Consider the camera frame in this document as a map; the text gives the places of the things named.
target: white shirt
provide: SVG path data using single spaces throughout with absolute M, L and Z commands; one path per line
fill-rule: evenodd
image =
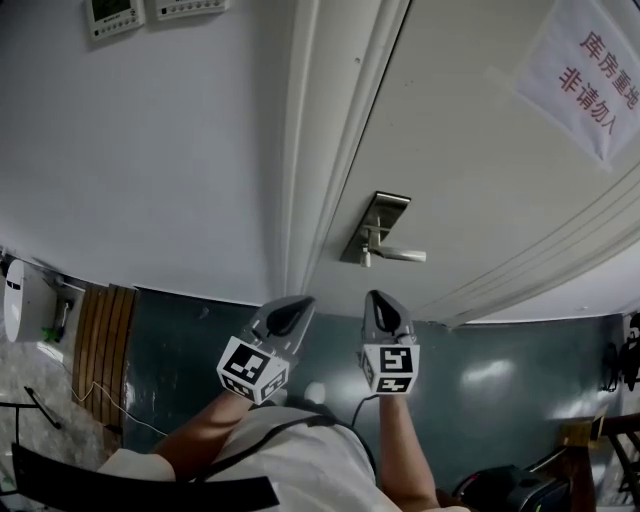
M 250 411 L 233 430 L 216 460 L 223 460 L 260 441 L 274 427 L 313 413 L 288 407 Z M 118 450 L 101 473 L 141 480 L 174 481 L 171 465 L 159 455 Z M 375 484 L 375 475 L 357 436 L 335 426 L 296 425 L 281 432 L 262 449 L 209 482 L 268 476 L 280 505 L 269 512 L 398 512 Z M 434 512 L 468 512 L 459 507 Z

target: black cable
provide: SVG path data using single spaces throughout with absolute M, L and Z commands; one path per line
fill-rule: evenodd
M 360 403 L 358 404 L 358 407 L 356 407 L 356 412 L 353 413 L 353 419 L 351 420 L 351 428 L 354 428 L 356 426 L 356 420 L 358 419 L 358 413 L 360 412 L 360 409 L 362 408 L 362 405 L 367 400 L 373 400 L 374 398 L 378 398 L 378 395 L 371 395 L 371 396 L 368 396 L 366 398 L 363 398 L 360 401 Z

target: white cable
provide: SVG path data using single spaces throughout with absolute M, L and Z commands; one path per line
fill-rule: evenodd
M 49 350 L 47 347 L 44 347 L 44 346 L 43 346 L 43 348 L 44 348 L 45 350 L 47 350 L 47 352 L 49 352 L 49 354 L 51 354 L 51 355 L 53 356 L 53 359 L 54 359 L 54 360 L 55 360 L 55 361 L 56 361 L 60 366 L 62 366 L 62 367 L 66 370 L 66 372 L 67 372 L 69 375 L 72 375 L 72 373 L 69 371 L 69 369 L 68 369 L 68 368 L 67 368 L 67 367 L 62 363 L 62 361 L 60 361 L 60 360 L 55 356 L 55 354 L 54 354 L 51 350 Z M 84 401 L 89 397 L 89 395 L 91 394 L 91 392 L 93 391 L 93 388 L 94 388 L 95 386 L 99 387 L 99 388 L 102 390 L 102 392 L 103 392 L 105 395 L 107 395 L 107 397 L 109 398 L 109 400 L 111 401 L 111 403 L 112 403 L 115 407 L 117 407 L 118 409 L 120 409 L 123 413 L 125 413 L 125 414 L 127 415 L 127 418 L 129 418 L 131 421 L 135 421 L 136 423 L 139 423 L 140 425 L 144 425 L 145 427 L 149 427 L 151 430 L 156 431 L 158 434 L 160 434 L 160 435 L 163 435 L 163 436 L 167 437 L 167 434 L 166 434 L 165 432 L 163 432 L 162 430 L 158 430 L 158 429 L 157 429 L 156 427 L 154 427 L 153 425 L 149 425 L 148 423 L 145 423 L 144 421 L 140 421 L 139 419 L 135 418 L 133 415 L 131 415 L 131 414 L 129 414 L 127 411 L 125 411 L 122 407 L 120 407 L 117 403 L 115 403 L 115 402 L 113 401 L 113 398 L 111 398 L 111 395 L 110 395 L 109 393 L 107 393 L 107 392 L 105 391 L 105 389 L 104 389 L 100 384 L 98 384 L 95 380 L 94 380 L 94 381 L 93 381 L 93 383 L 91 384 L 91 389 L 89 390 L 89 392 L 88 392 L 86 395 L 84 395 L 84 398 L 80 398 L 78 395 L 76 395 L 76 392 L 73 390 L 73 386 L 71 386 L 71 385 L 70 385 L 66 380 L 64 381 L 64 383 L 69 387 L 69 389 L 70 389 L 70 390 L 71 390 L 71 392 L 73 393 L 73 396 L 75 396 L 75 397 L 78 399 L 78 401 L 79 401 L 79 402 L 84 402 Z

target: thermostat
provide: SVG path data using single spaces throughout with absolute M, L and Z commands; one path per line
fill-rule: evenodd
M 85 0 L 94 41 L 144 25 L 143 0 Z
M 155 0 L 159 20 L 217 14 L 226 11 L 230 3 L 231 0 Z

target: fiducial marker cube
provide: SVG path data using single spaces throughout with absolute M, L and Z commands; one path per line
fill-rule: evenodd
M 260 405 L 289 379 L 289 363 L 232 336 L 217 367 L 222 385 Z
M 420 345 L 366 343 L 361 366 L 372 393 L 406 395 L 418 379 Z

